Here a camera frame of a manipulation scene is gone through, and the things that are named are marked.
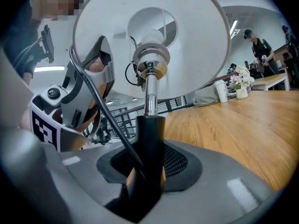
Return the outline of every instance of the black cap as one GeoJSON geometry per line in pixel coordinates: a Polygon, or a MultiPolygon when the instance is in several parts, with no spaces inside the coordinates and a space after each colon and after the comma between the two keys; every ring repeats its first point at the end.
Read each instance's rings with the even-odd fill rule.
{"type": "Polygon", "coordinates": [[[289,29],[289,28],[286,27],[285,25],[283,25],[281,28],[282,28],[282,30],[284,31],[284,33],[286,33],[286,32],[288,31],[288,29],[289,29]]]}
{"type": "Polygon", "coordinates": [[[244,32],[244,35],[248,36],[248,35],[250,35],[251,33],[252,33],[252,31],[251,31],[251,30],[249,30],[249,29],[246,29],[246,30],[245,30],[245,32],[244,32]]]}

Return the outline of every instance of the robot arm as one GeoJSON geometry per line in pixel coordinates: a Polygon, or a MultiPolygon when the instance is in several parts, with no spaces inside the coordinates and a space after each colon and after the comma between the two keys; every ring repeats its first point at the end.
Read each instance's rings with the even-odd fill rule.
{"type": "Polygon", "coordinates": [[[75,62],[81,68],[87,69],[96,59],[101,59],[105,66],[102,72],[95,73],[88,70],[85,72],[96,87],[107,84],[103,98],[109,94],[114,84],[113,57],[104,36],[98,39],[82,63],[74,58],[72,46],[70,56],[71,62],[68,64],[63,85],[53,84],[30,103],[32,132],[41,141],[52,143],[59,152],[80,149],[96,134],[100,124],[99,108],[96,106],[88,109],[93,101],[93,95],[83,79],[78,76],[72,63],[75,62]],[[76,129],[96,112],[93,129],[86,138],[76,129]]]}

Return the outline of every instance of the gray bag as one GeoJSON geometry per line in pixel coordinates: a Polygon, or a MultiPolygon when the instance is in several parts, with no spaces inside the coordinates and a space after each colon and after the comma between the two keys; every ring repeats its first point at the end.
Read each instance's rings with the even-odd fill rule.
{"type": "Polygon", "coordinates": [[[201,90],[195,91],[193,96],[194,105],[206,106],[220,102],[216,87],[208,86],[201,90]]]}

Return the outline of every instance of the wooden table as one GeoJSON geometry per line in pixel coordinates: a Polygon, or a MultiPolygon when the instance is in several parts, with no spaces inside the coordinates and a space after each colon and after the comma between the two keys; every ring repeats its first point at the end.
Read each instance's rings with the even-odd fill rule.
{"type": "Polygon", "coordinates": [[[278,71],[283,71],[284,73],[288,73],[287,69],[288,69],[287,66],[281,66],[279,67],[278,71]]]}
{"type": "Polygon", "coordinates": [[[288,91],[290,89],[290,84],[289,84],[289,79],[288,79],[288,76],[286,73],[256,79],[254,81],[254,83],[252,83],[252,87],[254,90],[267,91],[270,87],[272,87],[282,81],[285,82],[285,90],[288,91]]]}
{"type": "Polygon", "coordinates": [[[227,154],[279,190],[298,164],[299,92],[252,91],[246,99],[171,112],[165,138],[227,154]]]}

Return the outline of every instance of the flower bouquet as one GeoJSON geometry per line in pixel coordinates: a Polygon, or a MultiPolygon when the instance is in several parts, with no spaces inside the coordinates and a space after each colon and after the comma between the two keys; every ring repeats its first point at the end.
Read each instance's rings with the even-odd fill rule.
{"type": "Polygon", "coordinates": [[[254,78],[250,76],[250,72],[246,67],[237,66],[235,69],[239,74],[230,77],[230,85],[235,89],[237,99],[248,97],[247,88],[250,89],[250,83],[254,82],[254,78]]]}

